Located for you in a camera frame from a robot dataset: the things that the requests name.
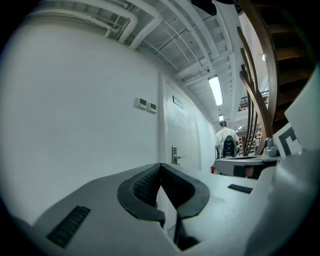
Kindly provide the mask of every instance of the white ceiling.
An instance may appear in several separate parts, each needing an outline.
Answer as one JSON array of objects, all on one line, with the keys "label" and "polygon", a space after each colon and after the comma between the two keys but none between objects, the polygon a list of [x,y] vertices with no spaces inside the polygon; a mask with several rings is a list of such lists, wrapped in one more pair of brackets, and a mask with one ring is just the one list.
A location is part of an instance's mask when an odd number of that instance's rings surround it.
[{"label": "white ceiling", "polygon": [[[46,0],[40,3],[37,8],[76,10],[111,24],[118,18],[114,13],[76,1]],[[115,5],[117,5],[117,2],[127,4],[127,10],[134,13],[138,18],[138,24],[127,40],[128,44],[153,19],[150,14],[125,0],[108,1]],[[200,39],[200,43],[205,48],[205,53],[201,50],[199,41],[197,42],[192,32],[186,29],[185,24],[180,19],[181,17],[179,18],[160,0],[144,0],[160,12],[163,22],[142,41],[140,47],[147,48],[174,71],[175,78],[180,80],[199,99],[213,122],[219,121],[218,116],[221,114],[227,120],[234,120],[238,113],[240,98],[243,96],[243,83],[239,78],[239,71],[243,62],[240,54],[241,43],[237,33],[240,20],[234,5],[213,1],[218,14],[210,16],[205,11],[192,5],[190,1],[187,5],[186,0],[168,1],[178,10],[179,15],[182,15],[192,26]],[[186,8],[192,8],[192,11],[195,10],[197,15],[190,17],[186,13]],[[118,20],[118,25],[123,27],[126,22],[127,19],[121,17]],[[206,28],[209,31],[207,37],[204,36]],[[213,70],[210,70],[206,56],[210,58],[209,61]],[[208,78],[214,75],[218,75],[221,84],[223,105],[220,107],[216,106],[208,82]]]}]

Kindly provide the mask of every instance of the white door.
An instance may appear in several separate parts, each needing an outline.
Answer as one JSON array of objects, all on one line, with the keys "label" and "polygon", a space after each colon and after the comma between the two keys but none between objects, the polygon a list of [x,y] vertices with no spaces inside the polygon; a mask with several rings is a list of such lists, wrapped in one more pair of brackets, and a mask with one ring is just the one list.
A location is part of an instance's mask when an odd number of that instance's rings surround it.
[{"label": "white door", "polygon": [[170,163],[173,163],[172,146],[177,146],[177,154],[182,157],[178,159],[178,164],[198,170],[201,161],[197,145],[198,127],[194,106],[175,86],[167,82],[165,85]]},{"label": "white door", "polygon": [[[163,86],[163,96],[166,98],[164,118],[167,121],[167,162],[173,164],[172,146],[176,146],[178,156],[182,157],[177,160],[179,165],[195,171],[201,170],[199,131],[193,103],[176,86],[168,82]],[[169,231],[171,228],[174,229],[177,211],[162,189],[160,193],[159,210],[165,212],[164,228]]]}]

